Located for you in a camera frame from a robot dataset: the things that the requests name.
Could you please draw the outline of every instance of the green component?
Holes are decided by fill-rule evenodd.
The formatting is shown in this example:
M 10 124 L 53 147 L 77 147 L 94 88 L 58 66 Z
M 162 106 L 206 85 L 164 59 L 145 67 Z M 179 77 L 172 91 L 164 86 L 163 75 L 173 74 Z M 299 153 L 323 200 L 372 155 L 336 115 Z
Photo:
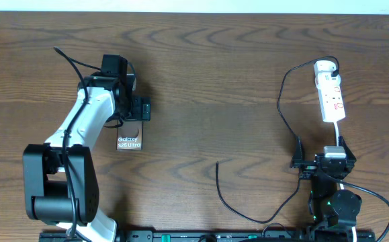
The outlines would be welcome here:
M 170 242 L 170 235 L 161 235 L 161 242 Z

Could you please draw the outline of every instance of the white wall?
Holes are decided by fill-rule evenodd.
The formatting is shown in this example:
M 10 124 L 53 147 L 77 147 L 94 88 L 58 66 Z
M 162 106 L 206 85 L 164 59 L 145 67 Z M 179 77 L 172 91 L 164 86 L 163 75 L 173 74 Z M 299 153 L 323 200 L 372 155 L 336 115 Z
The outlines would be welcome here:
M 0 0 L 0 10 L 389 14 L 389 0 Z

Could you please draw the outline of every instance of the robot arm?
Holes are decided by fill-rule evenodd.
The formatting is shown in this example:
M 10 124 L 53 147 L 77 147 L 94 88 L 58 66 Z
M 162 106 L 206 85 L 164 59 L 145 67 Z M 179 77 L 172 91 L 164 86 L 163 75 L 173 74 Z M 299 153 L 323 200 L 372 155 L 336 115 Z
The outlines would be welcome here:
M 76 234 L 86 241 L 115 240 L 116 222 L 98 208 L 99 186 L 91 151 L 106 122 L 150 120 L 150 100 L 132 95 L 136 78 L 127 75 L 127 64 L 120 56 L 105 54 L 101 70 L 82 80 L 87 91 L 78 90 L 77 100 L 58 130 L 43 145 L 28 145 L 25 149 L 24 189 L 26 211 L 31 219 L 64 229 L 73 225 L 68 181 L 53 181 L 48 176 L 66 172 L 62 158 L 65 150 L 76 201 Z M 86 93 L 88 102 L 84 105 Z M 64 132 L 68 129 L 63 149 Z

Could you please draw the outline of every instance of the wooden tabletop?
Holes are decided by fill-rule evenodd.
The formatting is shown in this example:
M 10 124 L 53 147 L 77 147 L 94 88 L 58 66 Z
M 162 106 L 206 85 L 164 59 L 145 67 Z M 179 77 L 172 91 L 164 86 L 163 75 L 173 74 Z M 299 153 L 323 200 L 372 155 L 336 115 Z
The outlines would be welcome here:
M 22 170 L 25 147 L 53 134 L 77 95 L 76 73 L 53 46 L 98 66 L 103 54 L 124 56 L 138 73 L 137 94 L 152 99 L 142 151 L 116 151 L 114 129 L 101 131 L 93 151 L 100 208 L 128 227 L 262 229 L 221 204 L 215 163 L 227 202 L 269 218 L 298 174 L 276 110 L 282 77 L 329 54 L 341 63 L 347 117 L 339 127 L 357 157 L 346 180 L 389 199 L 389 16 L 0 12 L 0 241 L 37 241 L 54 229 L 28 219 Z M 334 144 L 313 73 L 294 71 L 282 97 L 308 158 Z M 274 221 L 311 223 L 309 192 L 303 181 Z M 363 199 L 357 228 L 379 237 L 388 207 L 354 192 Z

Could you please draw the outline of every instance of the white connector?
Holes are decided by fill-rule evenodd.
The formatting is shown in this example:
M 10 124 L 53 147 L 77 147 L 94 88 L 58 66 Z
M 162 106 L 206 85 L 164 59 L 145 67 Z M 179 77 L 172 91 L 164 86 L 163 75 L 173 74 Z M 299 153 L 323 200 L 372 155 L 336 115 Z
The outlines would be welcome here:
M 314 65 L 315 85 L 320 98 L 322 121 L 337 122 L 345 117 L 341 87 L 341 76 L 332 77 L 336 64 L 328 60 L 317 61 Z

